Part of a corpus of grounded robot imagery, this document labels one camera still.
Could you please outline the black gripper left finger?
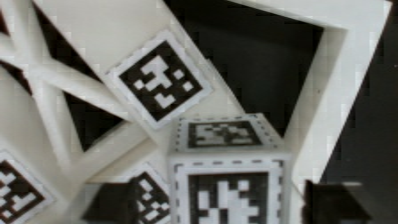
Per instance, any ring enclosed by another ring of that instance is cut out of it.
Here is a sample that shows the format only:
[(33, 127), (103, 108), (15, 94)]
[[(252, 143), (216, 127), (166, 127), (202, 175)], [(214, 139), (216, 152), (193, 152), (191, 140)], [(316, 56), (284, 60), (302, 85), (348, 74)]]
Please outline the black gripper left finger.
[(101, 186), (81, 219), (88, 224), (138, 224), (131, 183), (106, 183)]

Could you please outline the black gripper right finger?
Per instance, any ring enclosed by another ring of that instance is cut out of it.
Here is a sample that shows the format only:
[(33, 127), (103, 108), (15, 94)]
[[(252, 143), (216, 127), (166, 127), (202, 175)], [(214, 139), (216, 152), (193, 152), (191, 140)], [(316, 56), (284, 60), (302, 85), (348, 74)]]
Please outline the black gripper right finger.
[(346, 187), (305, 181), (302, 224), (371, 224), (371, 221)]

